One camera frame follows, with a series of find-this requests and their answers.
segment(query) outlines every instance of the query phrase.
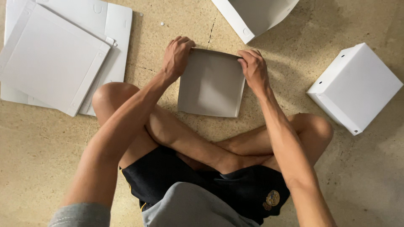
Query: white box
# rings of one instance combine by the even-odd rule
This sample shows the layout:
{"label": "white box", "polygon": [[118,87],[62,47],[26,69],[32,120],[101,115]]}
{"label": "white box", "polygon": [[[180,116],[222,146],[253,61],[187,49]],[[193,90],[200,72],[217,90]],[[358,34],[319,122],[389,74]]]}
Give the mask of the white box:
{"label": "white box", "polygon": [[298,1],[212,0],[245,44],[285,19]]}
{"label": "white box", "polygon": [[[27,1],[31,0],[7,0],[4,44],[6,44]],[[104,64],[79,109],[80,114],[94,116],[95,113],[91,105],[91,99],[95,90],[109,82],[124,81],[132,25],[132,9],[99,0],[36,0],[36,2],[100,40],[112,45]],[[1,83],[0,98],[11,102],[52,108],[42,101],[3,82]]]}
{"label": "white box", "polygon": [[75,116],[110,46],[27,1],[0,53],[0,80]]}
{"label": "white box", "polygon": [[194,49],[180,79],[178,110],[236,118],[245,82],[238,58],[227,53]]}
{"label": "white box", "polygon": [[342,50],[307,94],[337,123],[357,135],[403,83],[365,44]]}

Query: man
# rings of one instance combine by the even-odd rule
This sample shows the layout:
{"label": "man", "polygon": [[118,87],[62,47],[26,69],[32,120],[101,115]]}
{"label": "man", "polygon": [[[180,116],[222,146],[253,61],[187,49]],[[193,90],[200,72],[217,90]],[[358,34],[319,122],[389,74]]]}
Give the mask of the man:
{"label": "man", "polygon": [[301,226],[335,226],[313,170],[333,130],[314,115],[285,116],[258,51],[238,53],[266,126],[213,144],[156,105],[194,46],[187,37],[171,40],[161,70],[141,90],[109,83],[96,92],[101,128],[49,226],[109,226],[117,166],[145,226],[259,226],[279,215],[289,194]]}

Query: speckled floor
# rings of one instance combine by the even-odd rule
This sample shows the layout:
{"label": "speckled floor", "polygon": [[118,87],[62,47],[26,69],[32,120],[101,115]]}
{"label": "speckled floor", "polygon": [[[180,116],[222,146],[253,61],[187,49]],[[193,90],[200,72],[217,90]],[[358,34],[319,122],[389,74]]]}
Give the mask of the speckled floor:
{"label": "speckled floor", "polygon": [[[189,36],[200,48],[235,54],[257,48],[285,113],[326,116],[307,96],[340,50],[366,42],[404,81],[402,0],[300,0],[280,24],[244,45],[210,0],[110,0],[134,11],[125,80],[142,87],[159,70],[169,39]],[[3,43],[5,0],[0,3]],[[264,124],[257,99],[245,87],[236,119],[176,111],[179,81],[159,104],[213,140]],[[339,226],[404,225],[404,89],[370,126],[353,137],[335,123],[335,135],[316,164],[321,189]],[[94,117],[0,101],[0,226],[45,226],[97,131]],[[111,226],[143,226],[137,199],[119,176]],[[289,200],[263,226],[298,226]]]}

